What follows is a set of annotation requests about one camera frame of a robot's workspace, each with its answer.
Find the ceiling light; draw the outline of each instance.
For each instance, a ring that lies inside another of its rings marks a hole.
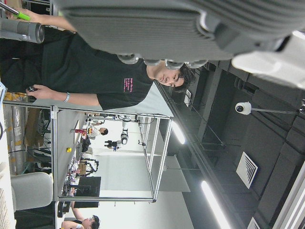
[[[228,221],[224,217],[224,213],[220,209],[220,206],[206,181],[203,181],[201,183],[201,188],[203,190],[203,193],[204,193],[210,207],[213,210],[213,213],[217,219],[217,222],[218,222],[220,228],[221,229],[231,229]]]
[[[175,122],[172,122],[172,128],[173,128],[173,131],[174,133],[176,134],[179,142],[181,144],[184,144],[185,143],[185,138],[184,138],[184,135],[182,133],[182,130],[180,129],[180,127],[177,125],[177,123]]]

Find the gray chair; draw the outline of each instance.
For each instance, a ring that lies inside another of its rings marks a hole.
[[[46,173],[11,176],[14,211],[49,205],[53,198],[53,181]]]
[[[54,0],[93,48],[133,63],[168,59],[228,60],[239,53],[275,51],[305,25],[305,2],[295,0]]]

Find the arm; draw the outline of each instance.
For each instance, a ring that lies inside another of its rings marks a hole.
[[[16,10],[30,16],[30,22],[39,22],[42,25],[53,25],[65,30],[76,32],[76,29],[62,16],[36,14],[32,11],[21,8],[16,8]],[[12,14],[8,15],[8,18],[16,19],[16,17],[14,17]]]
[[[57,92],[46,86],[34,84],[37,91],[29,92],[27,95],[34,96],[37,99],[53,99],[57,101],[64,101],[67,97],[65,92]],[[96,94],[70,93],[68,103],[86,106],[100,106]]]
[[[72,221],[63,221],[62,224],[61,224],[61,228],[63,228],[63,229],[77,229],[77,225],[80,225],[80,224],[72,222]]]
[[[85,218],[82,216],[81,211],[78,208],[74,207],[74,201],[71,202],[71,209],[73,211],[74,216],[76,219],[83,221]]]

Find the bracelet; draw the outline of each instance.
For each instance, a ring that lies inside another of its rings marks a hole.
[[[67,98],[63,102],[66,103],[69,100],[69,98],[70,98],[70,93],[67,92]]]

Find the man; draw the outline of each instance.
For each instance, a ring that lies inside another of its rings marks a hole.
[[[75,31],[63,17],[17,9],[32,22]],[[91,48],[78,34],[45,28],[43,44],[0,39],[1,81],[10,92],[103,110],[137,105],[154,80],[180,91],[194,81],[194,69],[168,70],[165,61],[124,64],[116,55]],[[37,90],[25,90],[33,85]]]
[[[61,224],[63,229],[98,229],[100,227],[100,220],[97,216],[93,215],[92,218],[84,218],[78,208],[74,208],[74,201],[71,202],[71,209],[76,220],[64,221]]]
[[[89,128],[91,128],[91,133],[87,134],[87,136],[91,139],[94,139],[98,135],[106,135],[108,134],[107,128],[96,128],[95,126],[101,125],[101,123],[90,124]]]

